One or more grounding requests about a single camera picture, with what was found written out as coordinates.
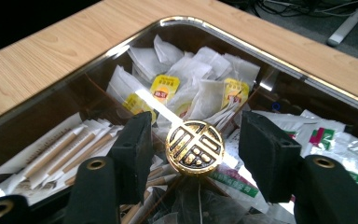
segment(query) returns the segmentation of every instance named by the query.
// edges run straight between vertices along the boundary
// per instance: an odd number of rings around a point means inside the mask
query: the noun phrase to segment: cable
[[[201,207],[201,183],[199,182],[199,206],[200,206],[200,224],[202,224],[202,207]]]
[[[325,9],[325,10],[315,10],[315,12],[326,12],[326,11],[331,11],[331,10],[334,10],[334,9],[337,9],[337,8],[340,8],[340,7],[345,7],[345,6],[349,6],[349,5],[356,4],[356,3],[358,3],[358,1],[354,1],[354,2],[349,2],[349,3],[341,4],[341,5],[339,5],[339,6],[336,6],[336,7],[330,7],[330,8]]]

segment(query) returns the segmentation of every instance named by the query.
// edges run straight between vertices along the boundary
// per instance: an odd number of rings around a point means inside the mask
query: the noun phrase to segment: plastic packet
[[[219,112],[224,87],[225,83],[222,81],[202,79],[200,81],[200,90],[183,119],[203,120]]]
[[[210,73],[208,76],[203,78],[218,79],[220,77],[224,77],[232,70],[231,63],[227,59],[208,47],[200,48],[194,55],[193,59],[212,66],[213,73]]]
[[[170,68],[167,64],[159,61],[158,55],[153,48],[130,47],[128,53],[136,68],[139,68],[138,73],[149,82],[152,82],[156,75],[165,73]]]
[[[202,186],[197,178],[186,178],[175,192],[172,213],[178,223],[238,223],[246,211],[234,199]]]
[[[305,110],[301,116],[320,119],[308,110]],[[358,138],[344,132],[337,133],[334,137],[334,147],[327,150],[313,147],[311,153],[324,155],[340,162],[358,185]]]
[[[253,112],[265,116],[295,139],[301,145],[302,157],[310,154],[306,148],[309,146],[313,131],[318,127],[317,123],[319,120],[291,114],[277,114],[258,110],[253,110]]]
[[[235,198],[247,211],[253,207],[262,213],[267,213],[269,205],[239,157],[239,141],[240,129],[237,129],[226,140],[226,153],[222,164],[209,177],[221,190],[231,198]]]
[[[161,63],[167,64],[168,66],[172,66],[174,63],[178,62],[185,55],[176,46],[166,41],[163,41],[159,37],[159,35],[156,35],[153,43],[159,61]]]
[[[304,110],[300,116],[317,120],[304,155],[315,154],[322,150],[335,153],[347,150],[350,138],[344,133],[346,126],[344,123],[331,119],[320,119],[309,110]]]

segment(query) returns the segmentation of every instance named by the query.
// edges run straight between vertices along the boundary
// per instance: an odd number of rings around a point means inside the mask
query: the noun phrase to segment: glass display case
[[[230,136],[240,128],[238,119],[242,110],[291,114],[292,118],[305,118],[305,114],[309,113],[308,118],[334,120],[342,124],[340,132],[347,134],[348,150],[343,157],[350,161],[352,155],[358,161],[358,98],[212,24],[196,18],[171,17],[154,22],[2,115],[0,166],[75,113],[82,120],[106,119],[115,125],[125,125],[133,116],[133,111],[130,112],[125,104],[106,90],[118,66],[133,74],[130,48],[153,48],[157,35],[187,53],[196,54],[207,47],[259,67],[247,101],[220,129],[227,143],[232,143]],[[164,140],[158,134],[154,135],[156,154],[162,157],[165,155]],[[0,174],[0,183],[10,176]]]

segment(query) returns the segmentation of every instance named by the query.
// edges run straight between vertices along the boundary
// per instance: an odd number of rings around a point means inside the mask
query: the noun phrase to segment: white cable
[[[330,13],[330,12],[321,12],[325,15],[329,15],[329,16],[336,16],[336,17],[349,17],[351,15],[353,15],[354,12],[350,13],[350,14],[336,14],[336,13]]]
[[[336,8],[339,8],[339,7],[345,7],[345,6],[348,6],[348,5],[351,5],[351,4],[355,4],[355,3],[358,3],[358,1],[354,1],[354,2],[349,2],[349,3],[345,3],[345,4],[341,4],[339,6],[336,6],[336,7],[330,7],[328,9],[324,9],[324,10],[315,10],[315,12],[326,12],[326,11],[331,11],[331,10],[334,10]]]
[[[290,6],[301,7],[301,5],[292,4],[292,3],[285,3],[285,2],[279,2],[279,1],[274,1],[274,0],[263,0],[263,1],[268,2],[268,3],[277,4],[277,5],[286,6],[286,7],[290,7]]]
[[[199,182],[199,206],[200,206],[200,224],[202,224],[202,208],[201,208],[201,183]]]

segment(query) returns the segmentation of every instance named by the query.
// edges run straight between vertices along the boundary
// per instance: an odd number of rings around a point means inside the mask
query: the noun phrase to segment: yellow label
[[[225,93],[223,95],[222,108],[228,105],[230,99],[243,105],[248,99],[249,86],[245,82],[238,81],[234,78],[225,79]]]
[[[152,113],[152,123],[156,121],[156,113],[136,93],[131,93],[123,105],[134,115],[145,111],[150,111]]]
[[[166,105],[176,93],[180,84],[178,77],[159,75],[155,78],[150,92],[160,103]]]

